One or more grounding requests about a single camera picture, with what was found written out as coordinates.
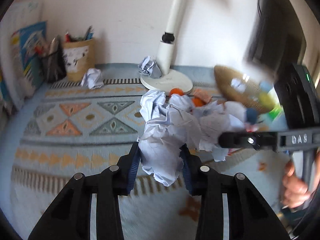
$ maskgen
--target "orange ball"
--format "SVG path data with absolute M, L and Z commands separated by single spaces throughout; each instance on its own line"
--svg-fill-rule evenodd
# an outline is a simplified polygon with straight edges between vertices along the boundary
M 195 104 L 196 107 L 205 105 L 204 101 L 202 101 L 200 98 L 192 98 L 191 100 Z
M 173 88 L 173 89 L 170 91 L 169 96 L 171 97 L 173 94 L 178 94 L 179 96 L 183 96 L 183 95 L 184 95 L 184 92 L 183 92 L 180 88 Z

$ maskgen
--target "metal screw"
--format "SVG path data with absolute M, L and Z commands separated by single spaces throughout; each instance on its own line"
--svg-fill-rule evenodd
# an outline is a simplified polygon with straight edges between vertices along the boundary
M 203 172 L 208 172 L 210 170 L 210 168 L 208 166 L 201 166 L 200 170 Z
M 82 178 L 82 173 L 76 173 L 73 177 L 74 177 L 76 180 L 81 179 L 81 178 Z
M 236 177 L 237 177 L 237 179 L 240 179 L 240 180 L 244 180 L 245 179 L 245 175 L 242 174 L 242 173 L 238 173 Z
M 117 170 L 119 170 L 119 166 L 118 165 L 112 165 L 112 166 L 109 167 L 109 169 L 111 171 L 117 171 Z

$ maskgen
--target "woven basket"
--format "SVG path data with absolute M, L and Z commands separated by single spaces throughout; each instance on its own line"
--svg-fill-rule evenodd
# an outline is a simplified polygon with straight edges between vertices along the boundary
M 259 102 L 256 102 L 250 98 L 252 96 L 257 96 L 260 92 L 262 92 L 260 87 L 250 78 L 246 82 L 247 88 L 243 94 L 231 87 L 231 81 L 234 78 L 243 80 L 244 75 L 242 73 L 232 68 L 217 65 L 214 67 L 214 76 L 217 87 L 227 100 L 240 102 L 247 108 L 255 108 L 259 114 L 265 114 L 272 110 L 271 108 L 262 106 Z

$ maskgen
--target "finger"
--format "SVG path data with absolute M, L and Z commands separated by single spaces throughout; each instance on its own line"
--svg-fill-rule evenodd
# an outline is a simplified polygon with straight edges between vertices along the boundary
M 296 194 L 305 194 L 308 190 L 307 184 L 294 175 L 291 177 L 284 175 L 282 183 L 287 189 Z
M 283 201 L 282 201 L 282 204 L 283 204 L 283 208 L 296 208 L 296 207 L 298 207 L 298 206 L 301 206 L 302 204 L 304 203 L 304 201 L 303 202 L 292 202 L 292 201 L 290 201 L 289 199 L 284 199 Z
M 291 177 L 294 174 L 294 164 L 292 161 L 288 161 L 284 167 L 284 174 Z
M 306 192 L 305 194 L 295 194 L 289 189 L 286 189 L 284 192 L 284 198 L 290 200 L 291 202 L 305 202 L 308 198 L 310 198 L 310 192 Z
M 318 186 L 318 183 L 320 180 L 320 151 L 317 152 L 316 154 L 315 165 L 316 165 L 315 186 Z

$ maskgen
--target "white desk lamp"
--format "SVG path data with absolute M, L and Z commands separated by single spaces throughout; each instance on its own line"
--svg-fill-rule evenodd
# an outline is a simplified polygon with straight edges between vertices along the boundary
M 158 47 L 156 63 L 162 72 L 158 79 L 141 75 L 141 83 L 150 90 L 164 91 L 167 95 L 173 88 L 180 88 L 185 94 L 191 92 L 193 83 L 185 74 L 170 69 L 174 51 L 174 32 L 182 9 L 183 0 L 173 0 L 167 28 Z

